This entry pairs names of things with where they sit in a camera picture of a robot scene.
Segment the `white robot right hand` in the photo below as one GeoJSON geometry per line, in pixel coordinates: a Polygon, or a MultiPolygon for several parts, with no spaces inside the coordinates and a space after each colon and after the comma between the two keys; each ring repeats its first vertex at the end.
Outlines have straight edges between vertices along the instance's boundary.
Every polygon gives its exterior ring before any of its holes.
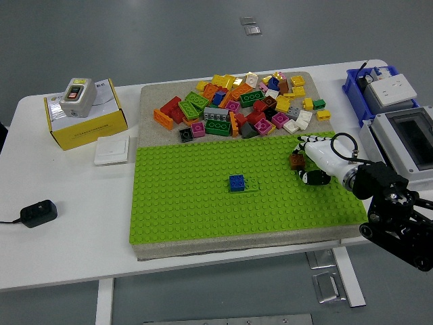
{"type": "Polygon", "coordinates": [[[301,180],[312,186],[327,185],[332,177],[336,177],[343,186],[351,190],[349,183],[355,180],[358,163],[350,163],[340,158],[331,147],[330,137],[303,135],[298,137],[300,143],[293,154],[303,151],[318,167],[317,170],[298,171],[301,180]]]}

